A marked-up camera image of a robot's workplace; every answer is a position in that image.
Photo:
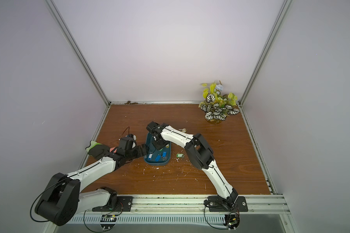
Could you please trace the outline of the teal plastic storage box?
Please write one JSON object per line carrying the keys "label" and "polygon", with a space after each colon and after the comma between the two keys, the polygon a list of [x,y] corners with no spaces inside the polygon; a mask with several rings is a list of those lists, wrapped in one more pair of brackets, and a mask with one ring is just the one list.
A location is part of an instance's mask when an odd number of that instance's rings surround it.
{"label": "teal plastic storage box", "polygon": [[165,166],[171,158],[171,143],[168,143],[161,150],[157,150],[154,146],[154,139],[150,133],[146,137],[146,145],[148,146],[148,154],[144,156],[144,161],[151,166]]}

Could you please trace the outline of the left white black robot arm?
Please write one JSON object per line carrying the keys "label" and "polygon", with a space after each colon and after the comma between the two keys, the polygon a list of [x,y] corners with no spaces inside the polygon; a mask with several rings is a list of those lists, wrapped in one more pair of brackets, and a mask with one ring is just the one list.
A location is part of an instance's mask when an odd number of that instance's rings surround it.
{"label": "left white black robot arm", "polygon": [[57,226],[69,222],[75,214],[89,209],[115,211],[118,207],[117,192],[108,187],[84,192],[84,189],[101,177],[110,174],[134,159],[149,152],[145,144],[137,144],[136,137],[129,134],[119,141],[117,147],[91,141],[87,154],[97,161],[68,174],[57,173],[45,190],[33,202],[30,213],[44,218]]}

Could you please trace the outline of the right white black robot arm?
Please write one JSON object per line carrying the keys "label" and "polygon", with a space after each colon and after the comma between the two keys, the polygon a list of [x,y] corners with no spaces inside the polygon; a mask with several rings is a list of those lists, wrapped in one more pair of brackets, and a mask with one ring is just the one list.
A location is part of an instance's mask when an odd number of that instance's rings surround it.
{"label": "right white black robot arm", "polygon": [[236,208],[238,192],[220,171],[213,154],[214,151],[203,135],[187,134],[166,123],[160,125],[154,121],[149,123],[146,129],[152,135],[156,149],[160,150],[167,144],[173,143],[185,150],[191,164],[196,169],[203,171],[214,185],[219,209],[233,211]]}

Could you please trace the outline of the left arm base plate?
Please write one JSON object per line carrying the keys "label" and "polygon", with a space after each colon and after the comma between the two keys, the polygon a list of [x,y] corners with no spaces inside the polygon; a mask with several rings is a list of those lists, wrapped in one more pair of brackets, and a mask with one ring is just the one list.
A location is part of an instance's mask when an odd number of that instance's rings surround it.
{"label": "left arm base plate", "polygon": [[133,196],[116,196],[113,201],[105,206],[92,208],[93,212],[130,212],[133,204]]}

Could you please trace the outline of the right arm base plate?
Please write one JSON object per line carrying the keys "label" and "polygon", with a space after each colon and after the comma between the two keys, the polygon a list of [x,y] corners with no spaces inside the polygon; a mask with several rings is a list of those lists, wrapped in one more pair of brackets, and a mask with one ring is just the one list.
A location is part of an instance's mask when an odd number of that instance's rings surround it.
{"label": "right arm base plate", "polygon": [[238,196],[235,201],[225,200],[219,196],[208,196],[204,205],[210,212],[248,212],[248,204],[244,196]]}

